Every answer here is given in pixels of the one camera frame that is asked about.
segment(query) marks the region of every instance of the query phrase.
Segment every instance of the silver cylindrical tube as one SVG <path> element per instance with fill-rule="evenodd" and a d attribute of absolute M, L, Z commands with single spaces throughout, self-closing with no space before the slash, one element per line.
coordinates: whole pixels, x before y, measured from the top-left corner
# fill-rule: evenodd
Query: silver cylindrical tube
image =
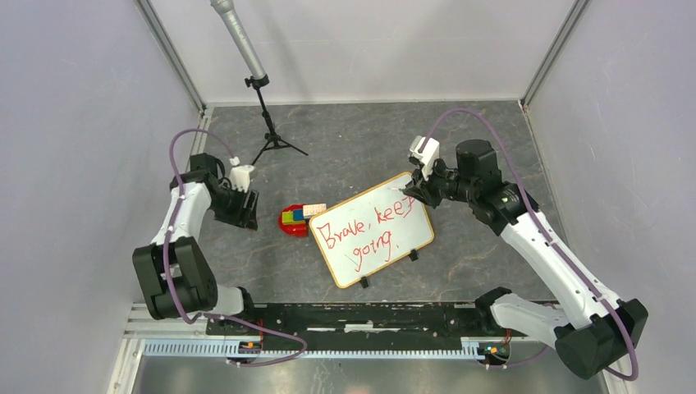
<path fill-rule="evenodd" d="M 251 75 L 256 79 L 260 80 L 266 76 L 266 71 L 261 65 L 259 57 L 256 56 L 254 47 L 249 41 L 249 37 L 244 31 L 244 26 L 242 26 L 241 21 L 235 11 L 235 5 L 232 0 L 211 0 L 210 5 L 215 8 L 222 21 L 225 22 L 227 30 L 230 31 L 232 39 L 235 40 L 235 44 L 239 49 L 241 56 L 246 62 L 246 66 L 251 71 Z"/>

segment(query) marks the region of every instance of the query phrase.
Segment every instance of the light stand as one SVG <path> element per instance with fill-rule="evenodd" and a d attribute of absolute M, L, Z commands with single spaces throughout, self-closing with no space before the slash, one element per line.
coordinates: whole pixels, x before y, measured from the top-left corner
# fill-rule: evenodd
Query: light stand
<path fill-rule="evenodd" d="M 246 66 L 251 71 L 251 76 L 249 78 L 245 78 L 244 82 L 246 83 L 247 88 L 251 87 L 256 90 L 256 94 L 259 96 L 259 102 L 261 102 L 261 116 L 266 121 L 266 126 L 268 127 L 268 133 L 263 136 L 266 140 L 266 144 L 261 148 L 259 154 L 256 155 L 256 158 L 251 165 L 255 165 L 261 157 L 261 154 L 267 150 L 293 148 L 294 150 L 302 153 L 304 156 L 309 156 L 309 154 L 302 149 L 299 149 L 293 144 L 285 141 L 276 132 L 276 128 L 273 125 L 273 120 L 271 119 L 271 114 L 268 113 L 266 103 L 263 101 L 263 96 L 261 95 L 261 88 L 268 85 L 268 74 L 266 74 L 266 71 L 263 69 L 259 57 L 256 56 L 254 47 L 251 45 L 249 37 L 247 37 L 246 32 L 244 31 L 244 26 L 241 25 L 241 21 L 237 16 L 235 5 L 232 3 L 232 0 L 211 0 L 210 5 L 215 8 L 215 11 L 217 11 L 222 18 L 222 21 L 225 23 L 227 30 L 230 32 L 232 39 L 235 40 L 235 44 L 239 49 L 241 56 L 244 58 Z"/>

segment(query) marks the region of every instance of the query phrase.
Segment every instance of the gray floor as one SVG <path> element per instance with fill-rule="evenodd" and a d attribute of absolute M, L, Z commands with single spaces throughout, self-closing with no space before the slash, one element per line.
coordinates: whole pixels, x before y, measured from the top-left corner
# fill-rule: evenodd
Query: gray floor
<path fill-rule="evenodd" d="M 290 204 L 331 206 L 400 172 L 412 171 L 408 148 L 428 132 L 439 115 L 464 106 L 480 111 L 498 129 L 529 193 L 559 232 L 532 136 L 514 102 L 368 103 L 270 107 L 278 133 L 309 153 L 292 149 L 264 153 L 252 187 L 259 191 L 259 230 L 243 231 L 208 215 L 200 245 L 223 285 L 247 288 L 256 302 L 380 300 L 473 300 L 496 287 L 509 287 L 531 300 L 552 294 L 532 268 L 487 227 L 468 206 L 444 201 L 429 209 L 435 241 L 420 259 L 402 259 L 370 277 L 367 289 L 339 289 L 313 238 L 286 236 L 277 216 Z M 258 107 L 215 108 L 211 131 L 220 134 L 250 163 L 263 145 L 265 124 Z M 456 114 L 435 138 L 450 167 L 455 146 L 471 138 L 489 139 L 472 117 Z M 208 138 L 205 151 L 225 158 L 224 148 Z M 503 176 L 511 180 L 501 157 Z"/>
<path fill-rule="evenodd" d="M 511 361 L 525 360 L 538 350 L 536 343 L 513 341 Z M 601 374 L 580 379 L 549 351 L 540 360 L 505 371 L 486 371 L 472 360 L 304 359 L 237 369 L 220 359 L 144 357 L 133 392 L 600 394 L 607 388 Z"/>

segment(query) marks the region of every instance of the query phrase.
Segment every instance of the whiteboard frame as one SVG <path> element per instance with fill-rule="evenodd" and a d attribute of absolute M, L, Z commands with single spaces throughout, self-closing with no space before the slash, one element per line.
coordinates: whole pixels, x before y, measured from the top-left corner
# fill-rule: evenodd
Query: whiteboard frame
<path fill-rule="evenodd" d="M 408 172 L 408 171 L 404 171 L 404 172 L 402 172 L 401 174 L 399 174 L 399 175 L 397 175 L 397 176 L 393 176 L 393 177 L 387 179 L 386 181 L 380 183 L 379 185 L 373 186 L 373 187 L 371 187 L 371 188 L 369 188 L 369 189 L 367 189 L 367 190 L 365 190 L 365 191 L 363 191 L 363 192 L 360 192 L 360 193 L 358 193 L 357 195 L 354 195 L 353 197 L 350 197 L 349 199 L 346 199 L 346 200 L 344 200 L 344 201 L 341 201 L 340 203 L 338 203 L 338 204 L 332 206 L 331 208 L 329 208 L 329 209 L 327 209 L 327 210 L 321 212 L 320 214 L 312 216 L 312 218 L 309 220 L 309 230 L 312 232 L 312 236 L 314 237 L 314 240 L 317 241 L 317 246 L 319 247 L 319 251 L 322 252 L 322 257 L 324 257 L 324 262 L 326 263 L 326 265 L 327 265 L 327 267 L 328 267 L 328 271 L 331 273 L 331 277 L 333 278 L 333 282 L 336 283 L 336 286 L 337 286 L 338 288 L 340 288 L 340 289 L 346 289 L 346 288 L 348 288 L 348 287 L 350 287 L 350 286 L 353 286 L 353 285 L 356 284 L 357 282 L 360 282 L 360 279 L 361 279 L 362 277 L 368 277 L 368 276 L 370 276 L 370 275 L 376 273 L 377 271 L 380 271 L 380 270 L 382 270 L 382 269 L 384 269 L 384 268 L 386 268 L 386 267 L 389 267 L 390 265 L 394 264 L 395 262 L 397 262 L 397 261 L 403 259 L 404 257 L 408 256 L 408 255 L 411 253 L 411 250 L 413 250 L 413 249 L 421 250 L 424 246 L 429 245 L 429 244 L 430 244 L 431 242 L 433 242 L 433 240 L 435 239 L 435 231 L 433 230 L 433 224 L 430 222 L 430 217 L 428 216 L 428 210 L 425 208 L 425 204 L 420 203 L 421 208 L 423 208 L 423 215 L 425 215 L 425 222 L 428 223 L 428 229 L 430 230 L 430 235 L 431 235 L 431 236 L 430 236 L 430 240 L 429 240 L 429 241 L 427 241 L 427 242 L 425 242 L 424 244 L 422 244 L 422 245 L 420 245 L 420 246 L 417 246 L 417 247 L 415 247 L 415 248 L 413 248 L 413 249 L 409 249 L 405 254 L 402 254 L 401 256 L 394 258 L 391 262 L 384 264 L 384 265 L 383 265 L 382 267 L 380 267 L 380 268 L 377 268 L 377 269 L 375 269 L 375 270 L 373 270 L 373 271 L 371 271 L 371 272 L 369 272 L 369 273 L 365 273 L 362 277 L 359 277 L 357 280 L 355 280 L 355 281 L 353 281 L 353 282 L 351 282 L 351 283 L 348 283 L 347 285 L 343 285 L 343 286 L 342 286 L 342 285 L 338 284 L 338 280 L 336 279 L 336 274 L 333 272 L 333 269 L 331 268 L 331 264 L 328 262 L 328 258 L 327 258 L 327 256 L 326 256 L 326 254 L 324 253 L 324 249 L 323 249 L 323 247 L 321 246 L 321 244 L 319 243 L 319 238 L 317 238 L 317 233 L 314 231 L 314 226 L 312 225 L 312 221 L 313 221 L 315 218 L 318 218 L 318 217 L 324 215 L 325 213 L 332 211 L 333 209 L 339 208 L 339 207 L 341 207 L 343 204 L 348 204 L 350 201 L 352 201 L 352 200 L 354 200 L 354 199 L 357 199 L 358 197 L 360 197 L 360 196 L 362 196 L 362 195 L 366 195 L 366 194 L 368 194 L 369 192 L 371 192 L 371 191 L 373 191 L 373 190 L 375 190 L 375 189 L 378 189 L 378 188 L 380 188 L 380 187 L 386 185 L 387 183 L 394 181 L 396 178 L 402 177 L 402 176 L 404 176 L 404 175 L 411 176 L 411 173 Z"/>

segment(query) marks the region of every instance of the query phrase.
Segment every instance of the whiteboard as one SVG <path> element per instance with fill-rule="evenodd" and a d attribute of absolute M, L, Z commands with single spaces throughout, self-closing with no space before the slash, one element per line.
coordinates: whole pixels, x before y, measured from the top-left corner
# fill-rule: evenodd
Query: whiteboard
<path fill-rule="evenodd" d="M 433 241 L 425 205 L 399 191 L 403 172 L 309 220 L 334 282 L 341 289 Z"/>

